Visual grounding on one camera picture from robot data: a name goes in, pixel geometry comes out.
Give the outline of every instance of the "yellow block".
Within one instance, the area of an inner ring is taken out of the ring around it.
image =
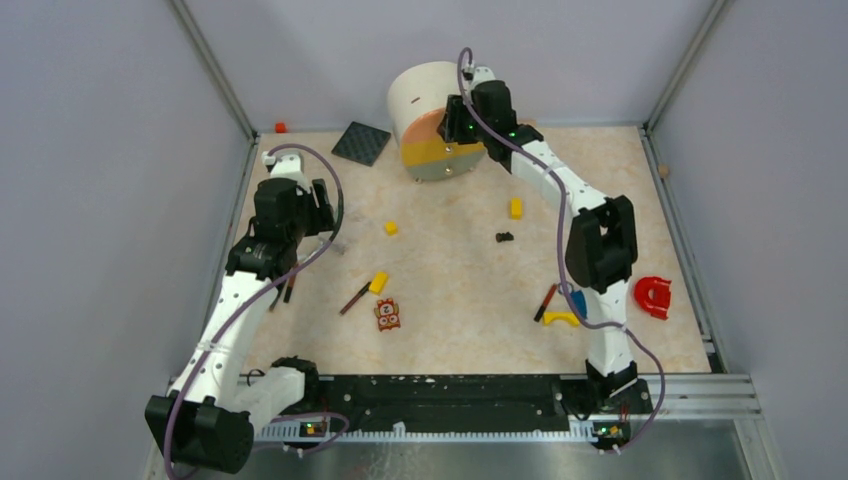
[[[521,220],[521,215],[523,214],[521,210],[521,199],[515,197],[509,202],[509,218],[513,220]]]
[[[377,272],[377,275],[374,275],[374,280],[371,280],[371,286],[368,287],[368,290],[374,295],[379,295],[380,292],[383,291],[383,287],[386,286],[386,282],[389,281],[389,274],[386,272]]]
[[[545,318],[542,320],[545,325],[550,325],[554,320],[565,320],[573,327],[580,326],[577,315],[571,312],[545,312]]]

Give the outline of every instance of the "table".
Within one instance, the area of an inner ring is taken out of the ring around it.
[[[628,326],[660,358],[667,372],[708,372],[683,275],[635,127],[540,128],[551,148],[587,182],[633,202],[639,259],[635,280],[671,280],[672,306],[662,321],[628,299]],[[245,371],[266,369],[298,355],[322,374],[532,374],[585,370],[587,332],[565,322],[533,322],[548,287],[557,280],[556,212],[523,181],[484,158],[473,172],[416,184],[403,168],[394,139],[373,167],[332,156],[341,132],[265,134],[260,139],[236,238],[254,214],[253,193],[268,177],[261,152],[302,143],[323,153],[345,192],[338,235],[344,253],[329,250],[297,276],[291,302],[265,315]],[[324,178],[317,160],[304,154],[310,179]],[[524,217],[509,218],[520,197]],[[383,225],[397,223],[388,236]],[[496,243],[509,231],[515,241]],[[305,239],[300,252],[318,245]],[[382,298],[400,308],[401,328],[380,332],[377,296],[367,294],[346,315],[341,307],[377,271],[389,274]],[[567,311],[555,297],[549,311]],[[655,372],[632,347],[640,372]]]

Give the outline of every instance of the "gray wall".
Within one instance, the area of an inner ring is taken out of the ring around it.
[[[4,1],[0,72],[0,478],[138,478],[246,141],[164,1]]]
[[[388,126],[403,70],[463,46],[542,123],[636,123],[711,0],[191,0],[254,126]]]
[[[790,478],[844,478],[848,3],[740,1],[659,131],[733,363]]]

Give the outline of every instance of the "orange object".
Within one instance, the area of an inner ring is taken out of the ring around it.
[[[671,306],[671,281],[660,277],[645,277],[636,282],[633,296],[642,310],[652,317],[668,320],[668,307]]]

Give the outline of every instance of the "purple cable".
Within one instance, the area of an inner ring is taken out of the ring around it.
[[[459,93],[462,95],[462,103],[465,104],[465,107],[468,109],[468,112],[471,114],[472,117],[474,117],[474,120],[483,128],[483,130],[486,131],[486,133],[491,135],[495,140],[499,141],[501,144],[503,144],[504,146],[506,146],[507,148],[509,148],[513,152],[524,155],[531,162],[533,162],[538,167],[545,170],[554,179],[554,182],[556,182],[557,187],[559,187],[561,195],[560,195],[560,199],[559,199],[559,218],[557,220],[557,267],[559,268],[560,284],[561,285],[567,285],[568,284],[568,278],[566,277],[566,269],[565,269],[565,252],[563,252],[562,244],[563,244],[563,236],[564,236],[564,231],[565,231],[565,212],[566,212],[566,208],[567,208],[566,197],[568,196],[568,190],[565,188],[565,184],[563,183],[562,179],[559,178],[559,175],[557,175],[557,173],[555,171],[549,170],[548,165],[545,162],[539,160],[538,158],[536,158],[535,155],[525,151],[520,146],[510,142],[506,138],[499,135],[488,124],[486,124],[486,122],[484,122],[482,118],[480,118],[480,115],[477,113],[477,111],[474,109],[473,104],[471,103],[471,98],[469,97],[468,91],[466,91],[465,84],[463,83],[462,66],[463,66],[463,59],[465,58],[466,54],[468,54],[468,63],[469,64],[472,61],[474,61],[474,53],[471,51],[470,47],[465,47],[465,48],[462,49],[461,52],[459,52],[459,59],[457,59],[457,61],[456,61],[456,82],[459,85]],[[632,340],[633,343],[637,347],[639,347],[639,350],[642,350],[642,352],[644,352],[645,355],[647,355],[657,365],[657,372],[659,373],[659,376],[660,376],[660,396],[657,399],[657,404],[654,406],[654,410],[651,411],[651,414],[648,416],[648,419],[645,420],[645,423],[642,425],[642,427],[639,429],[639,431],[637,431],[636,434],[633,435],[633,437],[631,437],[629,442],[627,442],[626,444],[624,444],[622,447],[620,447],[618,449],[619,453],[623,452],[624,450],[628,449],[630,447],[630,445],[632,445],[634,442],[636,442],[636,440],[638,440],[642,436],[643,432],[648,428],[649,425],[651,425],[651,423],[654,422],[654,419],[657,417],[657,414],[660,411],[660,407],[662,407],[663,400],[665,400],[665,370],[663,370],[662,364],[660,363],[659,358],[657,358],[657,356],[654,355],[653,352],[648,350],[648,348],[645,347],[645,345],[643,345],[642,342],[640,342],[638,338],[636,338],[636,335],[634,335],[633,332],[631,332],[623,324],[618,323],[618,322],[611,322],[611,321],[594,323],[594,324],[589,323],[589,322],[586,321],[585,317],[580,315],[580,310],[577,308],[577,305],[574,304],[574,300],[571,298],[571,295],[563,295],[563,296],[565,297],[566,302],[568,302],[569,308],[571,308],[571,311],[574,313],[574,315],[577,317],[577,320],[580,322],[580,325],[583,325],[584,327],[586,327],[590,330],[600,330],[602,328],[607,328],[607,327],[618,328],[618,329],[623,328],[624,333],[626,333],[627,336],[630,337],[630,340]]]
[[[300,145],[300,144],[297,144],[297,143],[284,143],[282,145],[278,145],[278,146],[272,148],[271,150],[269,150],[268,155],[273,155],[274,153],[276,153],[280,150],[283,150],[283,149],[287,149],[287,148],[297,148],[299,150],[303,150],[305,152],[311,153],[315,158],[317,158],[318,160],[321,161],[321,163],[324,164],[324,166],[330,172],[330,175],[333,177],[333,182],[336,183],[336,190],[338,192],[338,197],[339,197],[339,202],[338,202],[338,204],[339,204],[339,207],[338,207],[339,216],[338,216],[338,219],[336,220],[335,226],[333,227],[333,233],[330,235],[330,238],[323,245],[321,245],[321,248],[319,248],[318,251],[315,252],[314,255],[311,255],[309,258],[307,258],[305,262],[303,262],[300,265],[298,265],[297,267],[289,270],[288,272],[286,272],[285,275],[274,280],[272,283],[265,285],[258,292],[254,293],[253,296],[248,298],[247,301],[245,301],[244,303],[239,305],[239,307],[236,308],[236,311],[233,312],[232,315],[230,315],[230,318],[228,318],[227,321],[224,322],[223,325],[221,325],[221,328],[212,337],[211,343],[218,343],[218,341],[221,340],[221,337],[223,337],[224,334],[227,333],[227,330],[233,325],[233,323],[236,322],[236,320],[241,316],[241,314],[243,314],[245,312],[245,310],[247,310],[247,308],[250,305],[253,304],[253,302],[258,300],[262,295],[265,295],[266,293],[268,293],[272,288],[276,288],[278,285],[280,285],[283,282],[285,282],[286,280],[288,280],[289,277],[291,277],[292,275],[296,275],[298,272],[300,272],[304,268],[311,265],[312,262],[317,260],[318,257],[320,257],[321,255],[323,255],[324,252],[326,252],[327,249],[330,248],[330,244],[333,243],[333,239],[336,238],[336,235],[339,232],[339,228],[342,226],[341,220],[342,220],[342,217],[344,216],[343,215],[343,212],[344,212],[344,196],[342,195],[342,183],[339,180],[339,176],[336,174],[336,171],[333,170],[332,165],[330,165],[330,162],[328,162],[326,158],[324,158],[320,153],[316,152],[312,148],[309,148],[306,145]],[[194,368],[192,368],[191,372],[188,374],[188,378],[186,378],[186,381],[185,381],[185,384],[183,385],[183,388],[180,389],[180,393],[177,394],[177,399],[174,400],[174,406],[171,408],[171,413],[170,413],[170,415],[168,415],[168,424],[165,426],[165,442],[164,442],[165,445],[164,445],[164,448],[162,449],[163,450],[162,455],[165,459],[165,473],[168,475],[168,478],[170,480],[186,480],[186,479],[190,478],[192,475],[194,475],[194,473],[197,471],[197,469],[195,469],[195,470],[191,471],[185,477],[178,477],[177,474],[174,473],[174,469],[171,466],[171,449],[172,449],[173,441],[174,441],[174,425],[176,425],[176,423],[177,423],[177,412],[179,412],[180,407],[182,406],[183,401],[185,400],[186,394],[191,389],[191,385],[192,385],[192,383],[194,383],[195,377],[197,377],[197,373],[203,367],[203,364],[206,363],[206,359],[208,357],[209,357],[209,351],[204,351],[202,354],[200,354],[200,358],[197,359],[197,362],[194,364]]]
[[[313,417],[335,418],[336,420],[341,420],[342,422],[344,422],[344,426],[342,427],[341,430],[336,432],[335,435],[328,438],[326,441],[323,441],[323,442],[319,443],[318,445],[316,445],[312,448],[308,448],[308,449],[304,450],[303,451],[304,455],[308,455],[310,453],[318,453],[321,450],[329,448],[333,444],[333,442],[335,442],[336,440],[339,439],[339,437],[341,437],[342,435],[347,433],[347,430],[350,428],[350,419],[348,419],[346,416],[342,415],[341,413],[335,413],[335,412],[311,412],[311,413],[295,413],[295,414],[292,414],[292,415],[283,415],[281,417],[277,417],[277,418],[271,420],[271,423],[273,424],[273,423],[280,423],[280,422],[290,422],[292,420],[298,420],[298,419],[301,419],[301,418],[313,418]],[[254,448],[252,451],[259,452],[259,451],[262,451],[262,450],[269,450],[271,448],[280,448],[280,446],[276,442],[272,442],[272,443],[269,443],[267,445],[260,445],[256,448]]]

